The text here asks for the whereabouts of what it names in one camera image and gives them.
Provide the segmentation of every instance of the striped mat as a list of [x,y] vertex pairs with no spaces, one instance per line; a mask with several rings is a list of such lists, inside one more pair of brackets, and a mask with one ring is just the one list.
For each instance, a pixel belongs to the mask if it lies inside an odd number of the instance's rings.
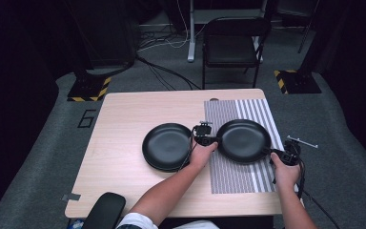
[[[270,134],[272,147],[283,150],[280,136],[266,99],[205,101],[206,120],[213,123],[211,135],[228,121],[250,119],[262,125]],[[252,164],[235,163],[217,150],[210,159],[213,194],[275,192],[274,172],[270,157]]]

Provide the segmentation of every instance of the stand base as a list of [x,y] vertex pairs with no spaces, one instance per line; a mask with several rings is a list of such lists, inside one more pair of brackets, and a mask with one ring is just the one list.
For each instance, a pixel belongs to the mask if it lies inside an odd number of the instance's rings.
[[109,87],[111,78],[90,78],[88,80],[76,79],[70,92],[68,100],[73,102],[99,101]]
[[274,71],[278,87],[283,94],[321,94],[311,74],[301,75],[297,71]]

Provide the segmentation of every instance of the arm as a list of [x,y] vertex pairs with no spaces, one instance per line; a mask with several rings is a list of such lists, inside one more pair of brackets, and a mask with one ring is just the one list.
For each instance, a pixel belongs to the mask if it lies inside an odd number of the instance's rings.
[[280,197],[285,228],[316,228],[294,192],[294,186],[300,173],[299,165],[287,166],[280,160],[277,154],[272,153],[271,156],[275,165],[275,187]]
[[218,145],[216,142],[207,147],[194,144],[190,164],[148,190],[130,213],[147,216],[155,225],[159,225],[165,219],[206,166],[211,153]]

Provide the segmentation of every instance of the chair seat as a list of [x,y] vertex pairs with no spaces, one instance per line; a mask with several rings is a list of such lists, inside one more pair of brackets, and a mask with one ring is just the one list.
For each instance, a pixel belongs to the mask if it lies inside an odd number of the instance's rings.
[[210,36],[206,49],[208,67],[251,68],[257,61],[249,36]]
[[313,0],[278,0],[277,13],[293,17],[311,17],[314,11]]

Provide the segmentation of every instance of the gray carpet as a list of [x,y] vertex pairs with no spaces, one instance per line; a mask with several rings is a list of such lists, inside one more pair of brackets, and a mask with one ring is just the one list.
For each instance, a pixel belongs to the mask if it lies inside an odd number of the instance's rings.
[[[306,191],[341,228],[366,228],[366,151],[348,130],[336,97],[318,73],[314,73],[314,78],[322,94],[282,94],[275,80],[274,70],[291,70],[300,66],[312,36],[303,53],[298,54],[299,31],[273,30],[266,43],[256,87],[264,91],[282,139],[291,135],[319,145],[318,149],[301,145],[301,157],[306,164]],[[188,43],[179,49],[165,45],[138,54],[184,75],[199,86],[201,37],[197,41],[194,63],[187,62]],[[190,89],[176,76],[160,73],[176,90]],[[213,73],[229,74],[237,79],[235,83],[207,85],[208,89],[250,87],[237,84],[242,71],[210,71],[210,75]],[[253,70],[249,70],[248,75],[252,74]],[[73,74],[67,74],[57,80],[60,94],[55,107],[29,157],[0,202],[0,228],[67,226],[68,219],[64,215],[66,202],[61,197],[72,189],[92,134],[92,128],[77,126],[88,109],[96,110],[90,115],[97,117],[102,104],[102,101],[67,102],[74,79]],[[112,78],[108,93],[167,90],[147,65],[137,61],[130,69]],[[304,202],[320,228],[335,228],[314,203],[306,197]],[[283,227],[281,216],[274,217],[274,226]]]

